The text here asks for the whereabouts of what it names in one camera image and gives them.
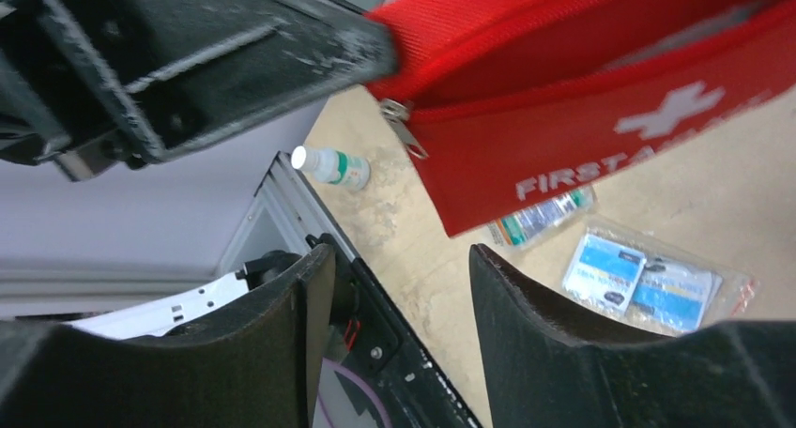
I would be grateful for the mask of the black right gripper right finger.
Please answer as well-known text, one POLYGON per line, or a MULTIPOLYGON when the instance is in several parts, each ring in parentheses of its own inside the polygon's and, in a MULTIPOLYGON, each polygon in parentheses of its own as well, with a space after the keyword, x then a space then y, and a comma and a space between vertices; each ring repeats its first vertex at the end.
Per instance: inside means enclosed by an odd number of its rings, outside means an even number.
POLYGON ((482 244, 473 308, 496 427, 791 427, 795 325, 729 320, 667 337, 537 283, 482 244))

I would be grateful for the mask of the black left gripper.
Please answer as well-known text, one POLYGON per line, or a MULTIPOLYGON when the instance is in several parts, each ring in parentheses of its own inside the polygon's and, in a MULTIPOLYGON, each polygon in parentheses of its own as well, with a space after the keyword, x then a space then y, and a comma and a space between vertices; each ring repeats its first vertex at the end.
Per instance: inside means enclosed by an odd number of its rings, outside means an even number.
POLYGON ((138 170, 397 68, 345 0, 1 0, 1 158, 138 170))

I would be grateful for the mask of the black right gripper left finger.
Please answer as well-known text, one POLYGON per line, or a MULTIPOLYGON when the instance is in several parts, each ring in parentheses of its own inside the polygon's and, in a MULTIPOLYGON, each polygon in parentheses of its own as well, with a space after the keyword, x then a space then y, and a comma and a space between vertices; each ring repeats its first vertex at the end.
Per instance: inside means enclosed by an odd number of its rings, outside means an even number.
POLYGON ((1 326, 5 427, 308 427, 335 280, 315 247, 276 279, 162 337, 1 326))

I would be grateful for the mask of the red first aid pouch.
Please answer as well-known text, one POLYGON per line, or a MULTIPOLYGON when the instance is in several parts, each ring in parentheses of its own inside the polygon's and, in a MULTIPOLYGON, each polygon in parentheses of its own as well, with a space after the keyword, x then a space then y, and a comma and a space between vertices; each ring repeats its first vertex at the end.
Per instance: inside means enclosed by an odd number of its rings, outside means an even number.
POLYGON ((795 85, 795 0, 392 0, 368 84, 450 237, 795 85))

